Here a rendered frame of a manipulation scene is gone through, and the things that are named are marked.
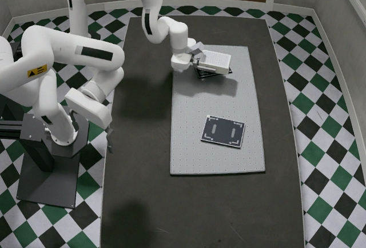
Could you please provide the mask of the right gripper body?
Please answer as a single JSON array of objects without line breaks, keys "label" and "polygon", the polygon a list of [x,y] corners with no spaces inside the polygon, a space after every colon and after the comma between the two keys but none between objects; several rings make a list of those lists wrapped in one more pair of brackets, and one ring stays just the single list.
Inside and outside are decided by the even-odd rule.
[{"label": "right gripper body", "polygon": [[110,110],[99,103],[97,97],[87,89],[82,89],[82,91],[79,92],[78,90],[71,88],[65,95],[65,100],[70,109],[104,130],[112,121]]}]

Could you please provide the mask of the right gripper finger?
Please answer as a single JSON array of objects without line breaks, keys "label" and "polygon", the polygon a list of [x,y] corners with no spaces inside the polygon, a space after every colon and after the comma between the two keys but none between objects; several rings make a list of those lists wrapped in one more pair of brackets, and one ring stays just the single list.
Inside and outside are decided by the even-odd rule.
[{"label": "right gripper finger", "polygon": [[75,118],[74,118],[73,113],[78,114],[78,113],[74,112],[74,110],[70,109],[70,111],[69,111],[69,115],[70,115],[71,120],[72,120],[72,125],[73,125],[73,127],[74,127],[75,131],[77,132],[77,131],[78,131],[78,129],[79,129],[79,126],[78,126],[77,121],[75,121]]},{"label": "right gripper finger", "polygon": [[105,129],[105,132],[107,133],[106,139],[108,141],[107,149],[109,153],[114,154],[115,149],[111,140],[111,136],[114,134],[114,130],[109,128],[109,126]]}]

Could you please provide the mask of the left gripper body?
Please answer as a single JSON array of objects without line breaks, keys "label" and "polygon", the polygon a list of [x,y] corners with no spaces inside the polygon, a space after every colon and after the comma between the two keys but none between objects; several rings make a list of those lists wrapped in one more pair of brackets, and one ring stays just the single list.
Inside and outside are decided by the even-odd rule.
[{"label": "left gripper body", "polygon": [[[194,39],[188,38],[188,46],[193,46],[196,44],[196,41]],[[173,53],[173,52],[172,52]],[[193,53],[187,54],[175,54],[173,53],[172,59],[171,59],[171,66],[174,69],[180,69],[180,70],[186,70],[189,68],[190,65],[190,59],[192,57]]]}]

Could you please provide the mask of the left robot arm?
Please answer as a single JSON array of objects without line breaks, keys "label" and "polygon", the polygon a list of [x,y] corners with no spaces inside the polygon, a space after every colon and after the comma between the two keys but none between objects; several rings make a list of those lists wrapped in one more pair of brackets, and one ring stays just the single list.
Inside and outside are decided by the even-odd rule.
[{"label": "left robot arm", "polygon": [[[86,38],[88,34],[87,5],[84,0],[67,0],[69,6],[70,33]],[[201,41],[192,47],[188,46],[188,27],[168,17],[161,17],[158,21],[163,0],[141,0],[143,4],[142,28],[147,39],[153,44],[161,43],[170,34],[170,49],[175,54],[193,53],[197,55],[204,49]],[[170,29],[170,33],[169,33]]]}]

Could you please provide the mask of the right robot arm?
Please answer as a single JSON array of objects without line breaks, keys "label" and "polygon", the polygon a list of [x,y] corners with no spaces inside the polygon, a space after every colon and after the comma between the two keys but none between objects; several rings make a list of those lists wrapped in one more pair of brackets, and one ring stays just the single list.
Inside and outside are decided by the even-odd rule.
[{"label": "right robot arm", "polygon": [[0,36],[0,94],[22,106],[33,106],[34,116],[53,141],[70,145],[78,131],[57,101],[53,63],[87,66],[94,77],[81,90],[91,91],[102,104],[124,77],[124,51],[112,43],[37,25],[25,30],[21,48],[23,57],[14,62],[9,42]]}]

